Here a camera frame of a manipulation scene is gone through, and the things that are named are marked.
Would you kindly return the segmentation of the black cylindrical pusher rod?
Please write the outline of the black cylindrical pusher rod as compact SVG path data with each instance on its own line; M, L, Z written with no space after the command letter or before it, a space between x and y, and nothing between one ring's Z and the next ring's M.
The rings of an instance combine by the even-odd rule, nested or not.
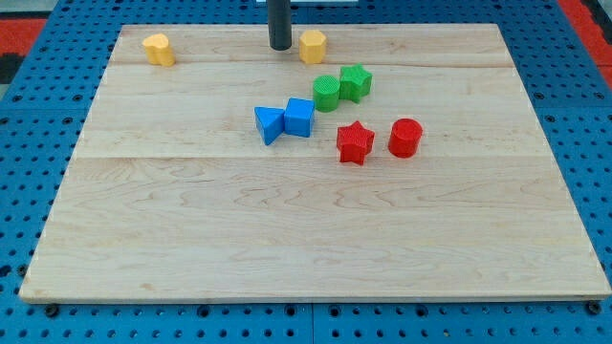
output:
M286 51L292 46L290 0L267 0L269 43L273 50Z

